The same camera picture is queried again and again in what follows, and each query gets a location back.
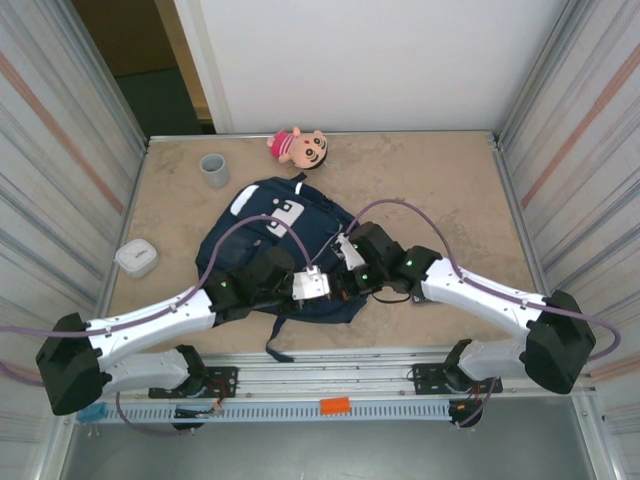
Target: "white container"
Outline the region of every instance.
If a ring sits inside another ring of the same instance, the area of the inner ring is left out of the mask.
[[[158,265],[158,252],[146,240],[136,238],[116,252],[116,262],[133,278],[145,276]]]

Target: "backpack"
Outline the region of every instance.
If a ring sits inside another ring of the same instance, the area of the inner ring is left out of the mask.
[[[331,273],[341,267],[342,262],[331,244],[351,223],[353,215],[320,191],[305,185],[305,178],[304,173],[291,180],[272,177],[242,189],[200,245],[196,257],[198,277],[206,270],[216,242],[232,225],[252,215],[262,214],[276,216],[292,227],[307,248],[313,264],[319,266],[323,273]],[[255,255],[273,246],[284,248],[293,257],[296,271],[305,267],[302,253],[284,227],[269,222],[252,222],[236,230],[222,243],[214,268],[229,271],[246,265]],[[366,301],[366,298],[346,302],[321,298],[288,315],[280,315],[277,306],[258,309],[277,315],[265,350],[279,362],[293,362],[292,357],[269,347],[269,342],[278,335],[287,319],[350,323]]]

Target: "gray cup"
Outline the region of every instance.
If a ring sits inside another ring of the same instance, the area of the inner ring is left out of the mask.
[[[209,185],[224,187],[229,182],[229,166],[222,155],[210,153],[200,160],[200,170]]]

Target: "backpack strap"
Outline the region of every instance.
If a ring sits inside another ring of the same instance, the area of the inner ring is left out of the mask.
[[[264,350],[269,355],[271,355],[276,361],[281,363],[293,362],[294,359],[289,355],[285,355],[284,353],[280,353],[274,350],[269,346],[269,343],[271,342],[271,340],[273,340],[278,336],[278,333],[280,333],[280,330],[282,329],[282,325],[284,325],[284,322],[287,321],[287,318],[288,317],[286,315],[278,315],[278,317],[276,318],[276,321],[273,323],[273,330],[271,331],[271,336],[269,337],[269,340],[267,340],[267,344],[264,346]]]
[[[304,182],[307,178],[307,174],[304,172],[300,172],[298,175],[291,179],[292,182]]]

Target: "tabletop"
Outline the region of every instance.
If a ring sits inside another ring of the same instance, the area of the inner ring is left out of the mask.
[[[306,183],[356,214],[380,198],[401,198],[423,209],[440,226],[458,263],[477,274],[521,290],[533,282],[484,132],[416,132],[328,135],[325,165],[308,171]],[[199,170],[209,153],[223,155],[231,180],[207,185]],[[156,141],[144,160],[128,240],[143,238],[158,251],[159,264],[143,278],[120,271],[110,314],[167,299],[194,285],[195,257],[205,235],[236,193],[253,181],[300,172],[275,160],[266,138],[202,137]],[[414,212],[382,205],[363,220],[379,223],[403,248],[444,252],[438,237]],[[274,317],[247,318],[186,335],[180,343],[200,353],[263,351]],[[282,351],[357,347],[453,345],[462,338],[495,340],[506,333],[455,307],[442,304],[384,305],[370,299],[351,324],[288,321],[272,346]]]

